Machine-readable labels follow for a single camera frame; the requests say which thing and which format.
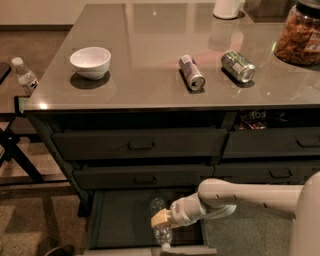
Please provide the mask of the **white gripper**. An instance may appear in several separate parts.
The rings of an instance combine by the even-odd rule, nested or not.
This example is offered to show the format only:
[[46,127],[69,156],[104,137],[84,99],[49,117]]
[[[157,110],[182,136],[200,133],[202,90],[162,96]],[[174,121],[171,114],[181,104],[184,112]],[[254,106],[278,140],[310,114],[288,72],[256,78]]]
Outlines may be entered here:
[[161,209],[151,218],[151,227],[155,228],[171,223],[173,228],[189,226],[200,218],[200,200],[198,197],[183,197],[174,201],[170,211]]

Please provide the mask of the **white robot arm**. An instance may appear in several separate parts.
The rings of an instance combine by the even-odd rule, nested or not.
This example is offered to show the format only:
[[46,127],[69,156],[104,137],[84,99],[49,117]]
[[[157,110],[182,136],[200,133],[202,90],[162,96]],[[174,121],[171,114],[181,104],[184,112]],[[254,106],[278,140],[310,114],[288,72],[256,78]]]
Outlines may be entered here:
[[190,226],[247,206],[294,220],[288,256],[320,256],[320,173],[303,185],[254,185],[210,178],[196,193],[174,201],[151,218],[151,227]]

